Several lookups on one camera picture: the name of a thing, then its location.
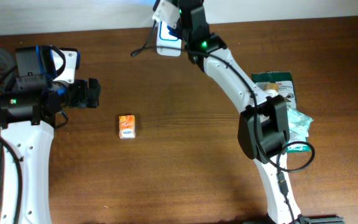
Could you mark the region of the orange tissue packet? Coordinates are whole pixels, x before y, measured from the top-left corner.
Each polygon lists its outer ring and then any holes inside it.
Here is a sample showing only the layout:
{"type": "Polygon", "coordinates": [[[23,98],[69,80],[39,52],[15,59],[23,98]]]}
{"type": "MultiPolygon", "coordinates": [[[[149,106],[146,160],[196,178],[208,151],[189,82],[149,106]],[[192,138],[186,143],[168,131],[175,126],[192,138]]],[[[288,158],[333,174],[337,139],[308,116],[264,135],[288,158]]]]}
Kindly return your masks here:
{"type": "Polygon", "coordinates": [[[135,133],[135,116],[124,115],[119,116],[119,138],[134,139],[135,133]]]}

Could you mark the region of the white tube tan cap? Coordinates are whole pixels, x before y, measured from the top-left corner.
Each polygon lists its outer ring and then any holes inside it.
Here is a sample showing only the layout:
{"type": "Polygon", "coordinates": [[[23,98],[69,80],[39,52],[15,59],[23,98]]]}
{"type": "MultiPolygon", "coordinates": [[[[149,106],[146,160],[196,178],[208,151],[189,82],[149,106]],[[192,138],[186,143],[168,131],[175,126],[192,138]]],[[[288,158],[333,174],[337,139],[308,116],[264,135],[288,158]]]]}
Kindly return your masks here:
{"type": "Polygon", "coordinates": [[[279,86],[276,83],[264,83],[262,89],[272,98],[279,95],[279,86]]]}

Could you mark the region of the green 3M gloves package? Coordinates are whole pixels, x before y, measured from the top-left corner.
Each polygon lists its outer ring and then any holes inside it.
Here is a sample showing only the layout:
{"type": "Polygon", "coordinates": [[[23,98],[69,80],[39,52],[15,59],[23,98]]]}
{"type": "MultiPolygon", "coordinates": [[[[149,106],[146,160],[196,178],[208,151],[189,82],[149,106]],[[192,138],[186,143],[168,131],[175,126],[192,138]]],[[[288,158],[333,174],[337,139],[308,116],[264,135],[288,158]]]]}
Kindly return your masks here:
{"type": "MultiPolygon", "coordinates": [[[[279,95],[286,101],[287,107],[297,110],[295,86],[290,72],[263,72],[252,74],[252,80],[262,89],[264,83],[276,83],[279,86],[279,95]]],[[[290,130],[289,144],[297,141],[307,142],[308,137],[299,135],[290,130]]]]}

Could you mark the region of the mint green plastic packet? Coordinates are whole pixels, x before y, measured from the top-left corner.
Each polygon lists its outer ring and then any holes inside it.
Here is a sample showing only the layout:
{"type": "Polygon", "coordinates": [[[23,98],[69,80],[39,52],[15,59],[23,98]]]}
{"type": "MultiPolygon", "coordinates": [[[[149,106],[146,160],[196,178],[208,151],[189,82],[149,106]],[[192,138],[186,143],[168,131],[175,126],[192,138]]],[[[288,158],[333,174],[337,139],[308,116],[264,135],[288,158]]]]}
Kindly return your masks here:
{"type": "Polygon", "coordinates": [[[314,121],[313,118],[291,107],[287,108],[287,115],[290,130],[298,133],[301,136],[308,137],[310,126],[314,121]]]}

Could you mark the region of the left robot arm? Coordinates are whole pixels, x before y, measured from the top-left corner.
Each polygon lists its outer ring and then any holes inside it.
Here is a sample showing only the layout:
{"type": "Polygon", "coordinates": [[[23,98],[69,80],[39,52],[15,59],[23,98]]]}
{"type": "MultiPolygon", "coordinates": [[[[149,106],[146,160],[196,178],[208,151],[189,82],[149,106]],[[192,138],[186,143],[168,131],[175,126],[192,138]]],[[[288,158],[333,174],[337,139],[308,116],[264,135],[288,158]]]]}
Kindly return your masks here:
{"type": "Polygon", "coordinates": [[[0,96],[4,150],[1,223],[51,223],[49,157],[58,114],[97,108],[101,85],[77,80],[77,49],[36,45],[15,51],[16,75],[0,96]]]}

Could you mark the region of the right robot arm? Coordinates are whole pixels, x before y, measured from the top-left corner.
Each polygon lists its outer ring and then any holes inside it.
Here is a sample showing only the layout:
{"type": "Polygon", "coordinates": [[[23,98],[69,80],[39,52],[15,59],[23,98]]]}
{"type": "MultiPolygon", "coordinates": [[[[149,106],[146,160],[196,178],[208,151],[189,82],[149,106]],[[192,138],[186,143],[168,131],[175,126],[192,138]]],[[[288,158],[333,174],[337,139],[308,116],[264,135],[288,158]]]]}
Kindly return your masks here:
{"type": "Polygon", "coordinates": [[[179,15],[176,31],[190,61],[223,89],[239,112],[237,139],[256,165],[267,199],[264,223],[344,223],[342,217],[305,217],[295,201],[288,175],[308,167],[316,152],[301,167],[287,167],[291,143],[284,97],[270,96],[240,68],[222,38],[210,31],[202,1],[173,4],[179,15]]]}

